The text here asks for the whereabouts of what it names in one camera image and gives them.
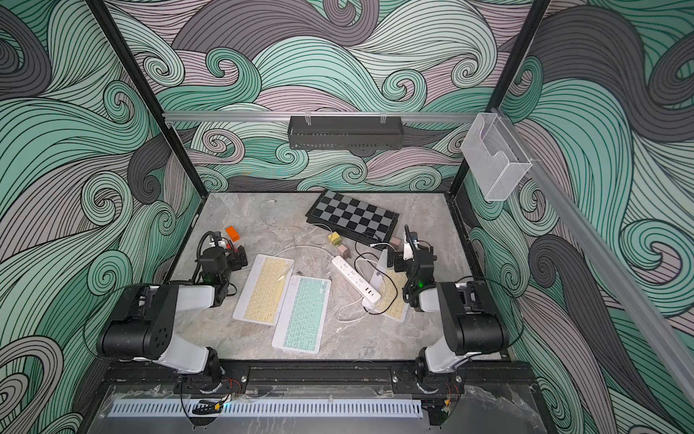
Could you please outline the yellow keyboard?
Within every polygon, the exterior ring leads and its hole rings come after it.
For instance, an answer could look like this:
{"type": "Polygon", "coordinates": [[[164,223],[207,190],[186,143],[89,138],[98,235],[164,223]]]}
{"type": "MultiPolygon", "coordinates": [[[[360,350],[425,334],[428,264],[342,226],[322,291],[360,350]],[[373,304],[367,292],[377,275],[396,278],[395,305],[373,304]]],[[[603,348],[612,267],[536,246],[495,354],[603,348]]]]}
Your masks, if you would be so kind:
{"type": "Polygon", "coordinates": [[[232,317],[274,327],[278,323],[294,264],[290,259],[257,255],[232,317]]]}
{"type": "Polygon", "coordinates": [[[389,266],[390,249],[384,249],[379,258],[376,270],[370,278],[370,285],[381,293],[381,300],[372,305],[367,300],[363,300],[363,307],[371,313],[380,313],[386,318],[402,323],[408,313],[410,306],[404,302],[402,289],[408,281],[407,274],[404,272],[396,273],[393,266],[389,266]]]}

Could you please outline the white power strip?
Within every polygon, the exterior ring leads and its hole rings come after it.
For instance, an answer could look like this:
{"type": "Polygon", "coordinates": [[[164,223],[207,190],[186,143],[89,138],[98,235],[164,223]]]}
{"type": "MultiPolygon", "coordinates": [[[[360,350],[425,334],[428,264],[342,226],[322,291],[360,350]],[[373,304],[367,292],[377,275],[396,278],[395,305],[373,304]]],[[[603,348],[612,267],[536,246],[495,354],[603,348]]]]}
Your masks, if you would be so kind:
{"type": "Polygon", "coordinates": [[[370,283],[361,276],[343,257],[335,256],[332,265],[336,271],[345,278],[351,287],[355,289],[363,299],[367,300],[372,305],[375,305],[381,300],[381,293],[374,289],[370,283]]]}

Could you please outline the yellow plug adapter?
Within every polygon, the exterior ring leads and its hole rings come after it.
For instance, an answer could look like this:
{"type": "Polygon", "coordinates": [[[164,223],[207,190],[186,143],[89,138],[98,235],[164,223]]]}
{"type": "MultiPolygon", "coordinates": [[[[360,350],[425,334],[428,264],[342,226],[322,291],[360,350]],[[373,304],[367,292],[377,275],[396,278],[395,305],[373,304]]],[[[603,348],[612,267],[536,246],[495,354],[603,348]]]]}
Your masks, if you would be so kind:
{"type": "Polygon", "coordinates": [[[343,243],[343,238],[336,231],[333,231],[328,235],[328,240],[332,246],[339,246],[343,243]]]}

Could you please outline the green white keyboard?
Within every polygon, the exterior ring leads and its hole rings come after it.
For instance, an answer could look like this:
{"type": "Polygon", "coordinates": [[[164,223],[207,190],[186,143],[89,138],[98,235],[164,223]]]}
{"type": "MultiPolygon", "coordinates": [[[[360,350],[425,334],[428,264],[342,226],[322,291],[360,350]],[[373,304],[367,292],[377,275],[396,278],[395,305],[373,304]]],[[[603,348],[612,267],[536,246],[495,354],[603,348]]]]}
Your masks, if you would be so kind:
{"type": "Polygon", "coordinates": [[[318,354],[330,297],[330,280],[294,275],[272,339],[276,349],[318,354]]]}

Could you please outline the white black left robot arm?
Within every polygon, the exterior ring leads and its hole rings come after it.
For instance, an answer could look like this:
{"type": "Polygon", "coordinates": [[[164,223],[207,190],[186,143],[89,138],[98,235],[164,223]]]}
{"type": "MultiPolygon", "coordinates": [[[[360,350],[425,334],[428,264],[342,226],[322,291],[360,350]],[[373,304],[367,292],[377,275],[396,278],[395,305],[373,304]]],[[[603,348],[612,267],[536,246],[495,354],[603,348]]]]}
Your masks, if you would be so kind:
{"type": "Polygon", "coordinates": [[[189,280],[160,285],[140,283],[124,288],[97,339],[103,358],[151,362],[175,371],[201,392],[222,386],[225,372],[216,350],[175,334],[177,315],[215,309],[238,289],[231,273],[249,265],[239,238],[208,231],[198,243],[189,280]]]}

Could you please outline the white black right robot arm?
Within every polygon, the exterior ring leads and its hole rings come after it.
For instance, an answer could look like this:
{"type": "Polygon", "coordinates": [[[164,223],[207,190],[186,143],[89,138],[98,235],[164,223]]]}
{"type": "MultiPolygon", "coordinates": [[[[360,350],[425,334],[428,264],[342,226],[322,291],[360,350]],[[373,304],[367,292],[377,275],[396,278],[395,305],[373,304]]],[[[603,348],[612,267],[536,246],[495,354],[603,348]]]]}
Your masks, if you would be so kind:
{"type": "Polygon", "coordinates": [[[403,302],[419,312],[438,313],[443,336],[420,350],[415,359],[416,384],[425,393],[436,392],[457,370],[479,356],[497,354],[511,343],[511,334],[480,278],[437,281],[437,255],[420,242],[417,233],[404,227],[403,252],[394,264],[407,276],[403,302]]]}

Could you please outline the orange tag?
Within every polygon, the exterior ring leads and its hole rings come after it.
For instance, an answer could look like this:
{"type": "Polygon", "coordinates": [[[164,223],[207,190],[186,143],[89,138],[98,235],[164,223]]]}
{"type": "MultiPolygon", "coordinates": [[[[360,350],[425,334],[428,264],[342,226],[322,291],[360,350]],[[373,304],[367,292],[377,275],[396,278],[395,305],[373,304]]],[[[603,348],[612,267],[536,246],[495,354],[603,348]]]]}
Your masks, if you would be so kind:
{"type": "Polygon", "coordinates": [[[238,242],[240,240],[240,235],[233,226],[227,227],[225,231],[232,242],[238,242]]]}

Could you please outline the black white chessboard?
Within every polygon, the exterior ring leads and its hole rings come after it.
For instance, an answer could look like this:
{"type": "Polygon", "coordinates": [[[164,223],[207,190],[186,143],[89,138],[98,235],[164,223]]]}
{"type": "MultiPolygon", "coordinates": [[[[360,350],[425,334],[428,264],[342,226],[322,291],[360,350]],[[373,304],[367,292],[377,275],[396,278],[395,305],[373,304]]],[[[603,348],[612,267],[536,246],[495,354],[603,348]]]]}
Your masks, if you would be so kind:
{"type": "Polygon", "coordinates": [[[330,190],[319,195],[305,217],[309,224],[365,245],[389,242],[399,220],[398,213],[330,190]]]}

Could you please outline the clear plastic wall box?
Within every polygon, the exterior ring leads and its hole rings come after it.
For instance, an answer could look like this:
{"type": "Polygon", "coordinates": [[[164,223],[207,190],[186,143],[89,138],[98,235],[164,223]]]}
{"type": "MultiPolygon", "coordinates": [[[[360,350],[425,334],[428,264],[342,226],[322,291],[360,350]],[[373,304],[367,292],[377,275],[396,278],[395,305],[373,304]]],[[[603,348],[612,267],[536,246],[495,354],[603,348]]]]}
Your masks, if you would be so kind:
{"type": "Polygon", "coordinates": [[[504,202],[531,170],[511,120],[501,112],[479,113],[461,150],[487,202],[504,202]]]}

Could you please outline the black wall tray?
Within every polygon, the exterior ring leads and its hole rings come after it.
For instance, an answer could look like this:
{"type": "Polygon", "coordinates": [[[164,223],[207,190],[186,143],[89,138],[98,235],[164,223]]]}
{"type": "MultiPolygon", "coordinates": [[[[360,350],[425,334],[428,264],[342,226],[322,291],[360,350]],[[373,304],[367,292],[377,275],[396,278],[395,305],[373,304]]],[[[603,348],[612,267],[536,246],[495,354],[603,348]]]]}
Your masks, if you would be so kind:
{"type": "Polygon", "coordinates": [[[405,131],[400,118],[380,121],[375,118],[304,118],[292,117],[287,129],[293,149],[376,151],[402,148],[405,131]]]}

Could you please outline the aluminium rail back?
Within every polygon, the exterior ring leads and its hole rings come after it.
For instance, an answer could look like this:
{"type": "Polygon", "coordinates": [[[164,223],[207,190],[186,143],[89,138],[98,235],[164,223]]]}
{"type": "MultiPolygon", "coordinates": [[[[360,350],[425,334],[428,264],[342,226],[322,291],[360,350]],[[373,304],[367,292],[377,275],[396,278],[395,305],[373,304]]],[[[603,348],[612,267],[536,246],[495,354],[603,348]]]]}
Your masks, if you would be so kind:
{"type": "Polygon", "coordinates": [[[164,120],[168,123],[187,122],[289,122],[292,117],[304,118],[311,123],[314,118],[375,118],[385,121],[400,118],[404,123],[468,123],[473,122],[477,113],[446,112],[342,112],[342,111],[165,111],[164,120]]]}

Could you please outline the aluminium rail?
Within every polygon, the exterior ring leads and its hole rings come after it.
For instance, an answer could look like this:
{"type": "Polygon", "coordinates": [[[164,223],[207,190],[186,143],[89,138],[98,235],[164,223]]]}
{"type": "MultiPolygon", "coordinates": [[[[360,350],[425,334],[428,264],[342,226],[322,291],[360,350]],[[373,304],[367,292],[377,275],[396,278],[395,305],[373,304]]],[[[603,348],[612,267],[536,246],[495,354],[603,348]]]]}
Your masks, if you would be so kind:
{"type": "Polygon", "coordinates": [[[693,355],[690,349],[676,335],[670,323],[641,290],[635,278],[618,260],[609,245],[587,220],[587,217],[555,184],[555,180],[545,163],[534,155],[511,120],[498,108],[493,108],[491,112],[500,118],[506,132],[516,142],[517,148],[531,161],[528,174],[543,191],[560,220],[577,237],[598,276],[602,278],[609,289],[612,289],[614,297],[634,320],[634,324],[659,357],[667,372],[676,381],[688,401],[692,403],[693,355]]]}
{"type": "Polygon", "coordinates": [[[289,122],[292,117],[304,118],[311,123],[314,118],[375,118],[385,121],[400,118],[404,123],[468,123],[473,122],[477,113],[446,112],[342,112],[342,111],[165,111],[164,120],[168,123],[187,122],[289,122]]]}

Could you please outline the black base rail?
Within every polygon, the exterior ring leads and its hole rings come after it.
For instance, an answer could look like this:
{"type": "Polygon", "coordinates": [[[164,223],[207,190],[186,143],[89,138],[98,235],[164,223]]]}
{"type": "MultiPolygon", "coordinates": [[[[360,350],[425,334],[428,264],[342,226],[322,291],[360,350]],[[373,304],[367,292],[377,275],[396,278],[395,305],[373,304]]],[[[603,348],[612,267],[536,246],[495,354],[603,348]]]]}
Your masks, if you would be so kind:
{"type": "Polygon", "coordinates": [[[260,395],[285,390],[331,388],[339,392],[365,387],[380,394],[444,397],[462,395],[466,387],[507,392],[513,387],[538,392],[535,375],[527,363],[476,361],[450,374],[425,374],[412,360],[390,361],[303,361],[222,360],[223,374],[213,380],[203,374],[177,374],[151,363],[117,363],[104,374],[100,392],[139,386],[193,395],[227,393],[260,395]]]}

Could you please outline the aluminium rail right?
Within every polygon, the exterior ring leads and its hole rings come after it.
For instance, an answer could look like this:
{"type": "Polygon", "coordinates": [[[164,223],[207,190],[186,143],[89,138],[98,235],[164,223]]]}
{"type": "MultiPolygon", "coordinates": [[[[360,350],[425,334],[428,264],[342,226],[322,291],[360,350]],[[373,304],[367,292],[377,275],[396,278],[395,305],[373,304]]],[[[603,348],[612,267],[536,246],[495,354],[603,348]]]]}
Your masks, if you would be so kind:
{"type": "Polygon", "coordinates": [[[511,120],[498,108],[493,108],[491,112],[500,118],[506,132],[516,142],[517,148],[531,161],[528,174],[543,191],[560,220],[577,237],[598,276],[602,278],[609,289],[612,289],[614,297],[634,320],[634,324],[659,357],[667,372],[676,381],[688,401],[692,403],[693,355],[690,349],[676,335],[670,323],[641,290],[635,278],[618,260],[609,245],[587,220],[587,217],[555,184],[555,180],[545,163],[534,155],[511,120]]]}

